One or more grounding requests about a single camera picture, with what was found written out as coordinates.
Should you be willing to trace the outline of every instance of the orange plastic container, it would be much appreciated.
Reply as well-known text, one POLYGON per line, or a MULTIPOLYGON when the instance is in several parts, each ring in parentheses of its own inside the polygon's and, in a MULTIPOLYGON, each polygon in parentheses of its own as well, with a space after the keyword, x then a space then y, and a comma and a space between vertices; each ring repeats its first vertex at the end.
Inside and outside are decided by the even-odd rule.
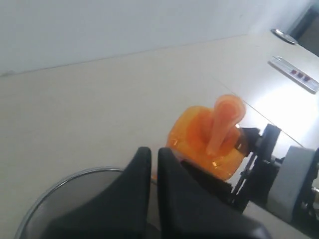
POLYGON ((246 113, 242 100, 221 96, 214 108, 188 108, 171 129, 167 147, 178 158, 226 181, 240 166, 247 153, 247 141, 236 124, 246 113))

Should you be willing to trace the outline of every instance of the white table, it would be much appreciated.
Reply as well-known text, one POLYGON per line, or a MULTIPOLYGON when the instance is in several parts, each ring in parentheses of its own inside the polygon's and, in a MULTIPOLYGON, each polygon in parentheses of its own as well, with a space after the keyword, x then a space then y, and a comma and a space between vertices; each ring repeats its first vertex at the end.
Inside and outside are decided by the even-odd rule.
MULTIPOLYGON (((264 129, 271 121, 297 141, 282 133, 276 156, 285 156, 290 145, 316 147, 311 141, 317 134, 304 129, 303 121, 290 119, 300 115, 295 108, 303 110, 302 105, 291 111, 279 107, 279 100, 286 102, 291 94, 281 93, 277 81, 312 100, 311 106, 317 107, 317 96, 267 65, 271 55, 295 63, 294 54, 301 56, 300 68, 316 77, 316 57, 266 33, 0 78, 0 238, 12 238, 37 197, 71 173, 125 167, 141 145, 152 149, 155 170, 157 150, 178 116, 191 105, 213 106, 223 94, 235 93, 248 103, 242 126, 264 129), (303 61, 314 65, 304 69, 303 61), (287 125, 278 120, 281 110, 287 125), (299 123, 295 130, 291 122, 299 123)), ((319 120, 311 115, 314 127, 319 120)), ((248 213, 263 219, 257 209, 248 213)), ((277 238, 289 233, 300 238, 299 232, 274 222, 270 216, 264 223, 277 238)))

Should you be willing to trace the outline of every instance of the beige tabletop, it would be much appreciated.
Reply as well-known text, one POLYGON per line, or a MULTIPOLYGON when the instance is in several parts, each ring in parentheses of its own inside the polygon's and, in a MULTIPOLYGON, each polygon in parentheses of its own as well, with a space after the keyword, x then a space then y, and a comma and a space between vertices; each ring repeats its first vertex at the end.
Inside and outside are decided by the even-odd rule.
MULTIPOLYGON (((305 105, 317 109, 317 96, 272 69, 272 55, 318 75, 311 53, 265 33, 0 78, 0 238, 12 238, 38 196, 71 173, 125 167, 141 145, 152 149, 156 170, 157 150, 178 116, 192 105, 213 106, 223 94, 247 102, 241 126, 264 129, 272 122, 284 129, 277 157, 290 145, 315 148, 317 112, 305 105)), ((249 214, 266 218, 275 238, 300 238, 258 210, 249 214)))

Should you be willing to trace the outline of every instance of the white wall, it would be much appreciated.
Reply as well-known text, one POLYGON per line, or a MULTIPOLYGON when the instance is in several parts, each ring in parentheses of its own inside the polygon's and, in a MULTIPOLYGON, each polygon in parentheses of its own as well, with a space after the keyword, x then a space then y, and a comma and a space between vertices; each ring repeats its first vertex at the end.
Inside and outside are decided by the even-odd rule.
POLYGON ((289 28, 310 0, 0 0, 0 75, 289 28))

